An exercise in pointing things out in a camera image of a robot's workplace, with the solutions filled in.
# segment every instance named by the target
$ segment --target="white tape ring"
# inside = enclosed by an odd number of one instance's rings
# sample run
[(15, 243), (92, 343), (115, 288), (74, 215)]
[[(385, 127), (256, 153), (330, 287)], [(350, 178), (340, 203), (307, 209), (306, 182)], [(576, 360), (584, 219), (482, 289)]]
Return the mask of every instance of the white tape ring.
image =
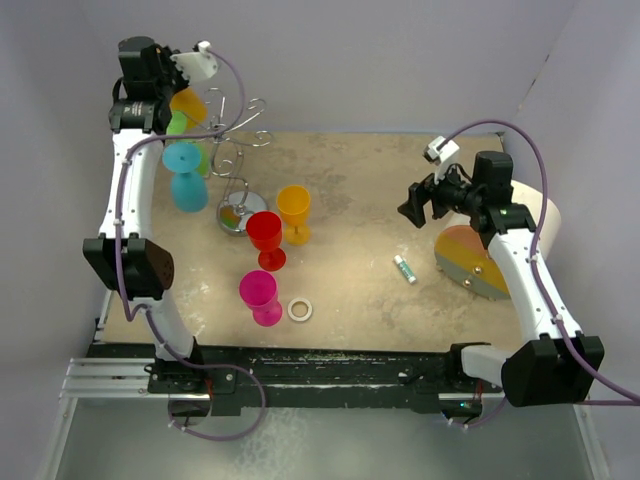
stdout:
[[(293, 306), (297, 303), (304, 303), (307, 306), (307, 313), (305, 313), (302, 317), (298, 317), (293, 314)], [(287, 312), (289, 313), (289, 318), (291, 318), (291, 320), (293, 320), (294, 322), (306, 322), (311, 318), (313, 308), (311, 307), (311, 302), (309, 300), (307, 300), (306, 298), (298, 297), (289, 302)]]

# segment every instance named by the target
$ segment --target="white wall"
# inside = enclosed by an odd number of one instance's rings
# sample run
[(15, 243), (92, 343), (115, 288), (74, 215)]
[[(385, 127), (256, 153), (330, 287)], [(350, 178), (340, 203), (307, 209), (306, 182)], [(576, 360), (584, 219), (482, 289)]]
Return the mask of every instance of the white wall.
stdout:
[(0, 465), (32, 479), (100, 285), (82, 257), (111, 172), (111, 81), (73, 1), (0, 3)]
[[(542, 150), (563, 216), (550, 269), (588, 334), (600, 335), (602, 371), (640, 392), (640, 3), (581, 0), (516, 116)], [(516, 176), (539, 185), (535, 161), (506, 135)], [(604, 387), (595, 398), (614, 398)], [(597, 408), (616, 479), (637, 478), (640, 412)]]
[(84, 0), (83, 9), (112, 75), (128, 36), (181, 50), (207, 39), (237, 64), (249, 95), (267, 99), (268, 128), (385, 132), (511, 118), (574, 3)]

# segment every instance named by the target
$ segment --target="wooden table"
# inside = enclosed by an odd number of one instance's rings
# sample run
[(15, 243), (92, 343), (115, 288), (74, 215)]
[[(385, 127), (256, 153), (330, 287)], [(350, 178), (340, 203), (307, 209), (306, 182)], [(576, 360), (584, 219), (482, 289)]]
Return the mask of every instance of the wooden table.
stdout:
[[(396, 211), (408, 186), (432, 171), (422, 151), (433, 138), (279, 133), (273, 144), (246, 150), (243, 174), (272, 210), (278, 191), (287, 185), (304, 185), (312, 196), (312, 238), (301, 247), (283, 242), (288, 261), (275, 276), (283, 307), (294, 297), (306, 297), (313, 316), (295, 323), (285, 313), (270, 328), (253, 321), (238, 295), (242, 276), (259, 268), (257, 250), (247, 237), (223, 233), (215, 221), (225, 182), (210, 179), (210, 206), (185, 214), (171, 200), (170, 173), (159, 166), (154, 241), (174, 257), (174, 296), (198, 342), (446, 351), (452, 343), (486, 341), (517, 349), (520, 327), (510, 301), (475, 296), (436, 269), (433, 242), (446, 219), (418, 230)], [(495, 135), (462, 137), (459, 144), (468, 171), (477, 151), (502, 149)], [(393, 263), (397, 254), (418, 277), (415, 285)], [(104, 341), (150, 343), (143, 318), (127, 323), (119, 302), (114, 295)]]

